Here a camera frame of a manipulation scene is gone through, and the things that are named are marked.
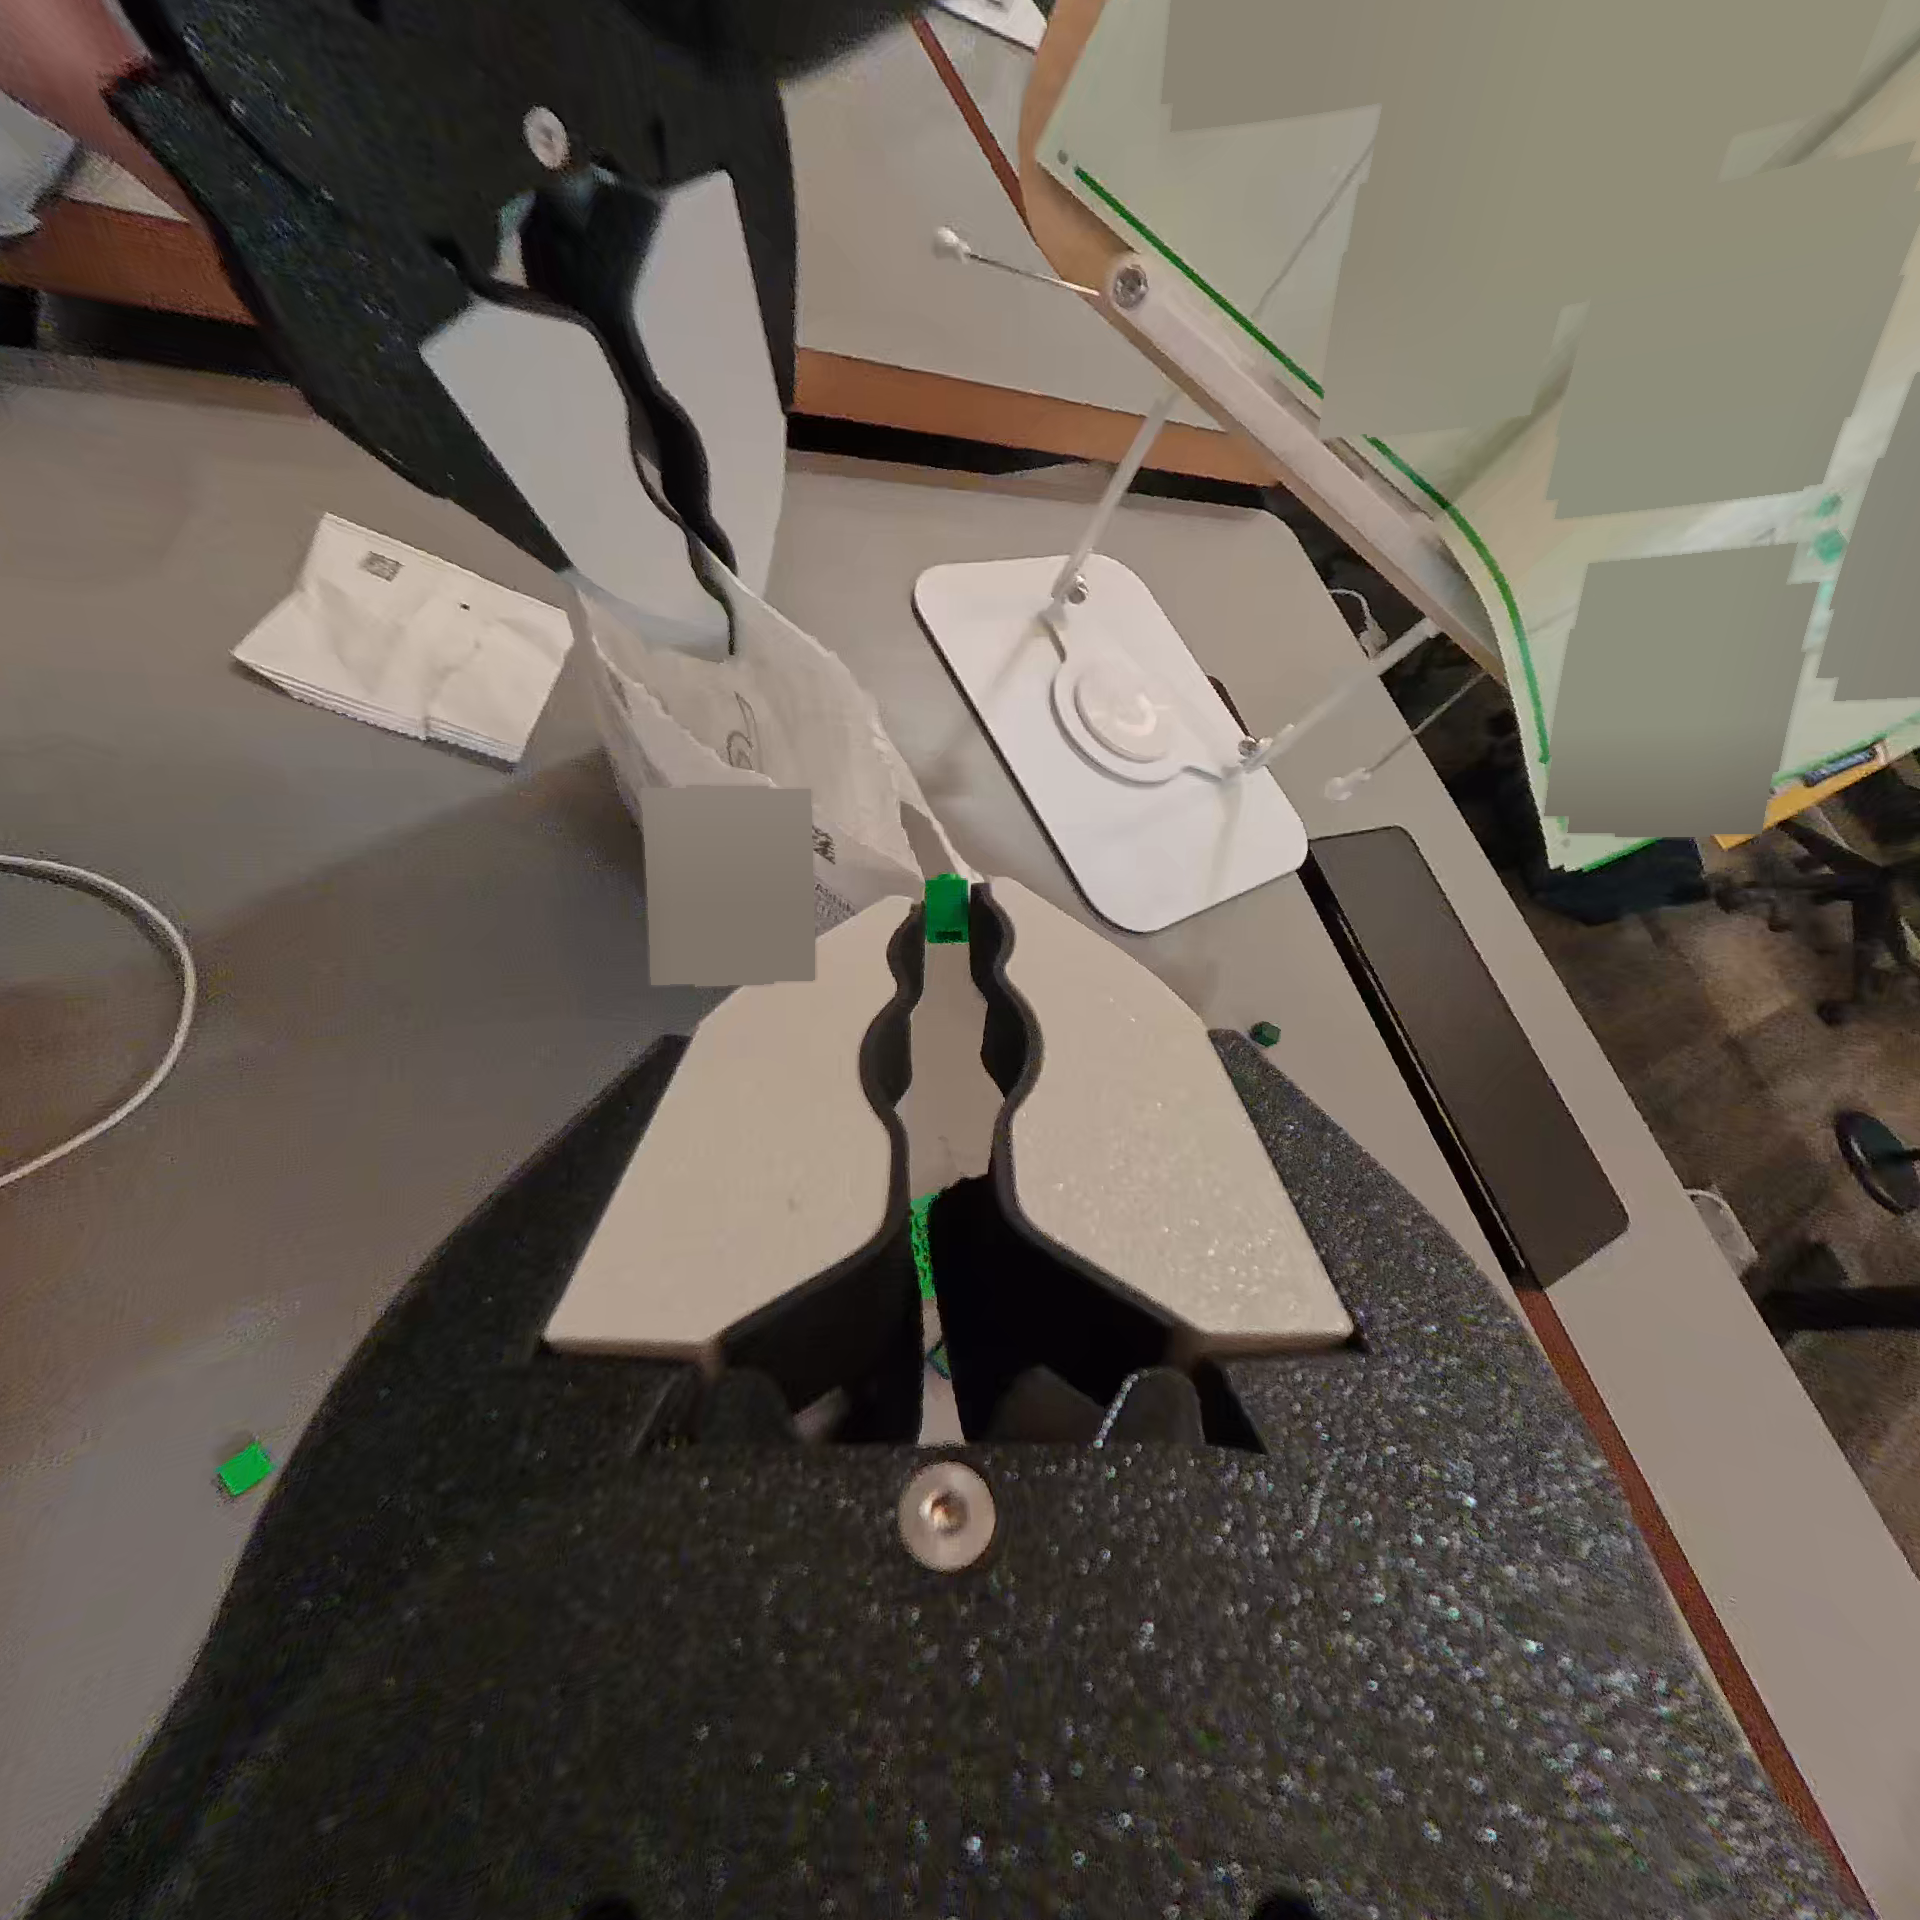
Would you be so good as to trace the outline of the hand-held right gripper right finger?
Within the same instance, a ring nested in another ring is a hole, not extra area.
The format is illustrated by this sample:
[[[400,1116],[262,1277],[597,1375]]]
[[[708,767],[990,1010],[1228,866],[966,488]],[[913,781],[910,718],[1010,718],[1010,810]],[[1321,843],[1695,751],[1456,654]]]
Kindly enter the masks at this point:
[[[1259,1444],[1230,1363],[1354,1321],[1188,1002],[1018,882],[966,961],[990,1166],[934,1194],[934,1306],[971,1444]]]

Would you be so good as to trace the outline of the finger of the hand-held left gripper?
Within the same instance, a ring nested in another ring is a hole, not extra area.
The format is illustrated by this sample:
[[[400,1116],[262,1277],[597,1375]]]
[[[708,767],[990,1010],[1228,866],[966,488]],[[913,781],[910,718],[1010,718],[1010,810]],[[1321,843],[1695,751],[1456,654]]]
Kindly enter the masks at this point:
[[[588,327],[469,301],[426,336],[422,361],[558,542],[558,573],[591,620],[682,657],[730,657],[731,614],[647,489],[626,394]]]
[[[633,319],[659,390],[690,419],[708,466],[708,515],[731,573],[768,591],[786,429],[731,178],[670,190],[637,278]]]

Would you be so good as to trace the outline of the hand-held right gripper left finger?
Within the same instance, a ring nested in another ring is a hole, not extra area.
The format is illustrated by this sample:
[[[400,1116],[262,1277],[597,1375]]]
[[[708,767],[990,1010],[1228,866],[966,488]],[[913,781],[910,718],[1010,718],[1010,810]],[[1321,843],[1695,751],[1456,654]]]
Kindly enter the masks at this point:
[[[851,1444],[913,1444],[910,1013],[924,907],[882,899],[810,979],[738,986],[686,1042],[546,1344],[768,1377],[786,1413],[847,1402]]]

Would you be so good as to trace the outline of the white printed paper bag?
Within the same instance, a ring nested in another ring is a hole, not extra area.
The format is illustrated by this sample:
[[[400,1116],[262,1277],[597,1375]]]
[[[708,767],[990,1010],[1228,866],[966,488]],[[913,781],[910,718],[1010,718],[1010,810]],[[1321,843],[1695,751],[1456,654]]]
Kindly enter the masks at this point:
[[[647,978],[814,978],[814,942],[936,876],[976,882],[851,670],[731,573],[730,647],[571,581],[597,741],[641,832]]]

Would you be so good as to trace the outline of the adjoining grey desk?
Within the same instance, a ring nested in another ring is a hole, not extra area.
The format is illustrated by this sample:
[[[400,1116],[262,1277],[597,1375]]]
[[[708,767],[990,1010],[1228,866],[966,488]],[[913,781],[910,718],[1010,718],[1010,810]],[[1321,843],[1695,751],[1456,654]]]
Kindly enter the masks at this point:
[[[1772,1731],[1881,1918],[1916,1918],[1916,1333],[1778,1337],[1786,1289],[1916,1288],[1916,1217],[1863,1200],[1828,1122],[1916,1138],[1916,1002],[1848,1029],[1814,1001],[1831,912],[1790,931],[1709,903],[1583,924],[1524,868],[1533,806],[1499,684],[1438,641],[1389,690],[1683,1188],[1753,1248],[1559,1284],[1589,1375]]]

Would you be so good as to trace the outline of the person's left hand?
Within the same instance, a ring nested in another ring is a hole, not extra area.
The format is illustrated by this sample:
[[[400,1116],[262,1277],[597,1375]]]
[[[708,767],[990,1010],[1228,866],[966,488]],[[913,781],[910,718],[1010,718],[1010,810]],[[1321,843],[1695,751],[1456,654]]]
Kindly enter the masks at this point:
[[[2,4],[2,94],[38,119],[75,116],[146,61],[122,4]]]

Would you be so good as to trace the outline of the folded white paper packet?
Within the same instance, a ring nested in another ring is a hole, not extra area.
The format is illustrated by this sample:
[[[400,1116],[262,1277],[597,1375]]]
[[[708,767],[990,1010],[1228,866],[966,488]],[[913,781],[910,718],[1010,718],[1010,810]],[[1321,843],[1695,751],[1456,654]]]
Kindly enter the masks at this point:
[[[571,641],[546,600],[321,515],[295,588],[233,662],[310,709],[515,767]]]

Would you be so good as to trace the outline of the black tablet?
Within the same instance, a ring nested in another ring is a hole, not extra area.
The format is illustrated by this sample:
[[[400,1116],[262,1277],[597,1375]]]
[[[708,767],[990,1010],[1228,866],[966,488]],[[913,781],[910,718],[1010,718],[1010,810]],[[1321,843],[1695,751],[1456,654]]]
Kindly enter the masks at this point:
[[[1414,835],[1321,835],[1304,886],[1501,1274],[1549,1289],[1621,1242],[1621,1192]]]

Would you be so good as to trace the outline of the instruction page on wooden board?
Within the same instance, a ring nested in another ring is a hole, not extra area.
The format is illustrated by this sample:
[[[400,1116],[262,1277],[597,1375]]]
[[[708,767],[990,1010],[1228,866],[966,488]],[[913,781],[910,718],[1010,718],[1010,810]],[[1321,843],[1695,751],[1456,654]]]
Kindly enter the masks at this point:
[[[1916,4],[1059,4],[1059,266],[1523,723],[1559,866],[1916,749]]]

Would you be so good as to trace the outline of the black office chair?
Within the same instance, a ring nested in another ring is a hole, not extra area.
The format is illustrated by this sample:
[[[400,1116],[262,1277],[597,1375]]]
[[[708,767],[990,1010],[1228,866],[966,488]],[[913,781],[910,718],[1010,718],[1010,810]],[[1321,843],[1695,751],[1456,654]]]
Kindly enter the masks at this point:
[[[1848,912],[1848,991],[1815,1002],[1828,1029],[1854,1023],[1890,979],[1916,979],[1916,854],[1895,860],[1854,854],[1814,822],[1814,814],[1781,820],[1796,848],[1794,876],[1718,880],[1716,903],[1723,915],[1764,907],[1768,928],[1790,928],[1794,905],[1841,905]],[[1885,1215],[1916,1217],[1916,1142],[1885,1116],[1839,1109],[1831,1116],[1839,1164],[1854,1188]],[[1786,1344],[1798,1337],[1916,1333],[1916,1284],[1851,1284],[1839,1255],[1814,1242],[1781,1264],[1749,1301]]]

